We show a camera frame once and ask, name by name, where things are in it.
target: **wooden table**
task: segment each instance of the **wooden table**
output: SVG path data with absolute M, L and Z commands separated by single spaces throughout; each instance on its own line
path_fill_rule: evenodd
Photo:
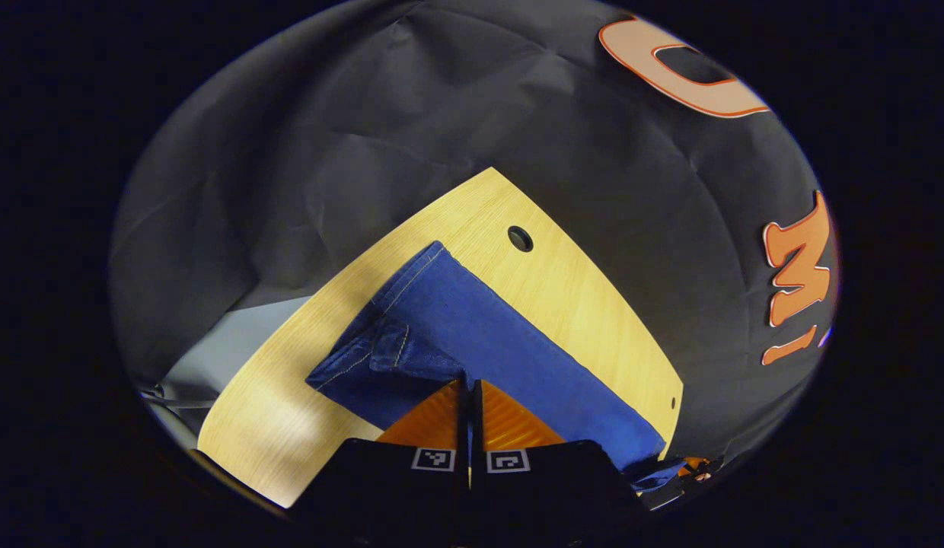
M 531 252 L 512 245 L 512 225 L 530 234 Z M 228 383 L 202 426 L 198 448 L 289 507 L 344 439 L 377 438 L 380 429 L 305 378 L 365 302 L 433 240 L 670 443 L 682 385 L 652 334 L 553 219 L 489 169 L 421 209 L 302 305 Z

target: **jeans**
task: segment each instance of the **jeans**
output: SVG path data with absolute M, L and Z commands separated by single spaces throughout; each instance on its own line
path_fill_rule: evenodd
M 597 441 L 620 470 L 645 474 L 665 445 L 636 410 L 440 242 L 384 284 L 306 382 L 386 429 L 455 378 L 468 388 L 477 378 L 492 382 L 563 439 Z

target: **jeans seam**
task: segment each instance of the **jeans seam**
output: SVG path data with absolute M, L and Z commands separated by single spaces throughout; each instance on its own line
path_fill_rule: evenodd
M 363 362 L 363 361 L 364 361 L 368 356 L 370 356 L 370 355 L 371 355 L 371 352 L 368 352 L 367 354 L 364 354 L 364 357 L 363 357 L 363 358 L 360 358 L 360 360 L 357 360 L 356 362 L 354 362 L 352 365 L 350 365 L 349 368 L 346 368 L 346 370 L 343 370 L 343 371 L 339 372 L 339 374 L 335 374 L 333 377 L 328 378 L 326 382 L 323 382 L 323 384 L 322 384 L 322 385 L 319 385 L 316 389 L 317 389 L 317 390 L 323 390 L 323 387 L 326 386 L 326 385 L 328 385 L 328 384 L 330 384 L 330 382 L 333 381 L 333 379 L 339 377 L 341 374 L 345 374 L 346 372 L 352 370 L 353 368 L 356 368 L 357 365 L 359 365 L 361 362 Z
M 401 348 L 398 348 L 398 355 L 394 358 L 394 365 L 391 366 L 392 370 L 398 368 L 398 360 L 401 358 L 401 352 L 405 349 L 405 343 L 408 343 L 408 333 L 410 332 L 410 326 L 405 326 L 405 337 L 401 340 Z
M 398 292 L 398 295 L 395 295 L 395 296 L 394 296 L 394 301 L 392 301 L 392 302 L 387 306 L 387 308 L 384 309 L 384 314 L 387 314 L 388 310 L 390 310 L 390 309 L 394 306 L 394 303 L 396 303 L 396 302 L 398 301 L 398 299 L 401 298 L 401 295 L 405 294 L 405 291 L 408 291 L 408 288 L 410 287 L 410 285 L 412 285 L 412 284 L 414 283 L 414 280 L 416 280 L 417 277 L 419 277 L 419 276 L 421 275 L 421 273 L 424 272 L 424 269 L 430 267 L 430 266 L 431 266 L 431 263 L 434 263 L 435 260 L 438 259 L 438 256 L 440 256 L 440 254 L 442 254 L 442 252 L 444 252 L 444 250 L 445 250 L 444 247 L 442 247 L 440 250 L 438 250 L 438 253 L 435 253 L 434 256 L 431 257 L 430 260 L 428 260 L 428 263 L 427 263 L 426 265 L 424 265 L 423 267 L 421 267 L 421 270 L 419 270 L 419 271 L 417 271 L 416 273 L 414 273 L 414 277 L 412 277 L 412 278 L 408 281 L 408 284 L 406 284 L 405 287 L 403 287 L 403 288 L 401 289 L 401 291 Z

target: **wrinkled black fabric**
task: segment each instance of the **wrinkled black fabric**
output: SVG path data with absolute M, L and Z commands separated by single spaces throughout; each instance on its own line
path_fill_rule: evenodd
M 161 129 L 121 204 L 110 284 L 128 367 L 163 377 L 224 312 L 311 295 L 494 166 L 678 371 L 670 455 L 753 447 L 821 354 L 764 367 L 762 351 L 831 325 L 833 238 L 826 301 L 767 322 L 776 270 L 761 230 L 806 216 L 817 181 L 774 115 L 713 118 L 615 62 L 598 31 L 623 18 L 579 0 L 354 0 L 233 62 Z
M 669 66 L 671 70 L 692 82 L 712 84 L 732 78 L 732 74 L 722 66 L 717 65 L 712 59 L 703 56 L 702 53 L 696 52 L 695 49 L 691 49 L 689 46 L 658 49 L 655 56 Z

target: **denim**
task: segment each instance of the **denim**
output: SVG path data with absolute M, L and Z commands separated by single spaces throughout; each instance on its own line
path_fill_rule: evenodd
M 684 465 L 685 461 L 681 458 L 673 458 L 664 462 L 643 461 L 641 464 L 624 468 L 621 472 L 631 482 L 631 486 L 635 490 L 652 492 L 654 489 L 660 489 L 665 483 L 670 482 L 678 475 L 678 471 Z
M 457 378 L 492 382 L 567 441 L 597 441 L 620 470 L 654 461 L 665 444 L 440 242 L 384 284 L 306 382 L 386 429 Z

